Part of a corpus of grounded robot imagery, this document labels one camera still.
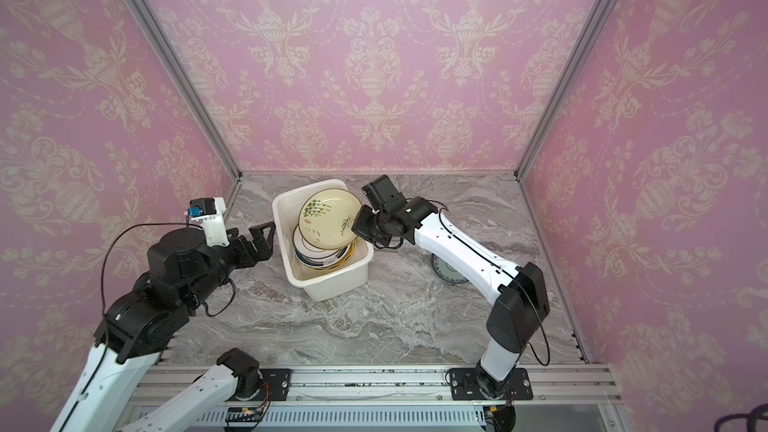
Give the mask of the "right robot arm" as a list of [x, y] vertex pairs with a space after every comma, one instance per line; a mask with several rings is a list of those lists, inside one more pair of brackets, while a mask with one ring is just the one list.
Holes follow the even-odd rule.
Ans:
[[420, 196], [406, 198], [386, 175], [362, 191], [368, 203], [352, 226], [359, 238], [378, 249], [395, 250], [405, 242], [420, 247], [454, 269], [491, 305], [486, 321], [490, 340], [476, 377], [486, 397], [506, 396], [512, 371], [550, 312], [542, 270], [488, 250], [454, 225], [443, 207]]

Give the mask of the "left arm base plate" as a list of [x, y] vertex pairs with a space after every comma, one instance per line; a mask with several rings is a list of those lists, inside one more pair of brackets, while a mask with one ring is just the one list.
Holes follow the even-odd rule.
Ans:
[[235, 401], [285, 402], [290, 391], [293, 370], [268, 368], [248, 371], [237, 377]]

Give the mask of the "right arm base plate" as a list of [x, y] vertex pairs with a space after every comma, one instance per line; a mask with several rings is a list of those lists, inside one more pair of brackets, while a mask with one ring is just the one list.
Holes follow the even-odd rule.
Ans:
[[479, 366], [450, 368], [445, 380], [455, 401], [529, 401], [534, 397], [529, 375], [519, 367], [513, 368], [501, 381]]

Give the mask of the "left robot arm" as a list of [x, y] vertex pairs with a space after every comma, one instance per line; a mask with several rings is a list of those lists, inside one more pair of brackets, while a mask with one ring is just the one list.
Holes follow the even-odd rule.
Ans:
[[[103, 304], [94, 345], [53, 430], [117, 429], [135, 389], [174, 334], [207, 306], [218, 287], [233, 282], [233, 271], [271, 258], [274, 223], [249, 231], [245, 237], [226, 228], [222, 216], [203, 216], [195, 225], [175, 224], [148, 249], [148, 271], [130, 292]], [[258, 361], [233, 348], [184, 391], [127, 428], [183, 431], [228, 399], [250, 399], [268, 390]]]

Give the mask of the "white plate blue rim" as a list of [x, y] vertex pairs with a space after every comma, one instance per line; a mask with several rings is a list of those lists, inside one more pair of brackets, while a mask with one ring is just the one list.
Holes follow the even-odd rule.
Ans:
[[331, 270], [343, 266], [352, 256], [355, 242], [338, 249], [320, 249], [309, 244], [298, 226], [293, 232], [293, 250], [297, 259], [315, 270]]

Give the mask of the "cream willow pattern plate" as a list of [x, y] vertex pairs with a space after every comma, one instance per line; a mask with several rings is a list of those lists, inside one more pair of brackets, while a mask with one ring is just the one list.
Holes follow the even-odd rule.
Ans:
[[356, 239], [352, 226], [361, 207], [361, 201], [348, 190], [321, 190], [300, 208], [300, 234], [307, 244], [318, 249], [346, 247]]

